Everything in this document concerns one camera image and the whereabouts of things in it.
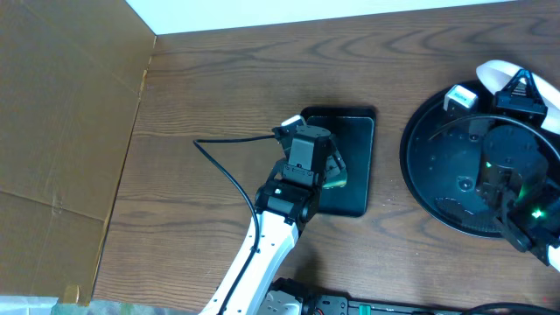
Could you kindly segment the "white plate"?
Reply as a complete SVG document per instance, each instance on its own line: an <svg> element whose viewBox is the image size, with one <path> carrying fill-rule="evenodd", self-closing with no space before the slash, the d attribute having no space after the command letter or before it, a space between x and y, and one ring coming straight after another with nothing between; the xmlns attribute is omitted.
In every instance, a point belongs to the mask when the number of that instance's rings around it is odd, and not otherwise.
<svg viewBox="0 0 560 315"><path fill-rule="evenodd" d="M476 68L476 74L483 86L491 93L502 90L514 77L514 75L521 70L521 66L516 64L493 59ZM559 90L548 83L546 80L533 74L533 79L540 93L544 104L548 108L548 113L543 120L541 128L555 134L559 134Z"/></svg>

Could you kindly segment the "green yellow sponge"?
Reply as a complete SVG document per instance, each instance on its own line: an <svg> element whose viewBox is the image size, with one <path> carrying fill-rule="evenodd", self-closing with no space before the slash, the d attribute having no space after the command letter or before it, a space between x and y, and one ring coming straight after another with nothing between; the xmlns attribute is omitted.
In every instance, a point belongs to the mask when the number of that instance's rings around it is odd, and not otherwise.
<svg viewBox="0 0 560 315"><path fill-rule="evenodd" d="M343 187L347 184L347 174L340 173L338 175L329 177L325 180L325 183L322 185L324 189L332 189L336 187Z"/></svg>

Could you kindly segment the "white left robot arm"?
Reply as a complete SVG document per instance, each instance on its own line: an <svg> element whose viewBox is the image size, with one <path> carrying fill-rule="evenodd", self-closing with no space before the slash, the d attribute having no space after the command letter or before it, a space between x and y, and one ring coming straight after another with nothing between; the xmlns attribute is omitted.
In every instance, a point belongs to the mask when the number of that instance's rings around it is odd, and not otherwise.
<svg viewBox="0 0 560 315"><path fill-rule="evenodd" d="M276 163L265 184L251 201L239 183L221 165L251 212L245 239L203 314L256 314L285 257L295 248L307 222L319 210L323 189L347 182L339 157L329 157L318 178L312 171Z"/></svg>

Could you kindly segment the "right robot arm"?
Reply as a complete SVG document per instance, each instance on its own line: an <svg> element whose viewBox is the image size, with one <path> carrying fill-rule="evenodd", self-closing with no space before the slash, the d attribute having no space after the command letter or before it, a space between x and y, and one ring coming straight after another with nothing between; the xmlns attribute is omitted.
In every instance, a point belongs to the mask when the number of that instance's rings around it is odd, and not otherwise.
<svg viewBox="0 0 560 315"><path fill-rule="evenodd" d="M558 92L520 66L479 66L493 96L483 136L477 187L504 239L544 265L559 267Z"/></svg>

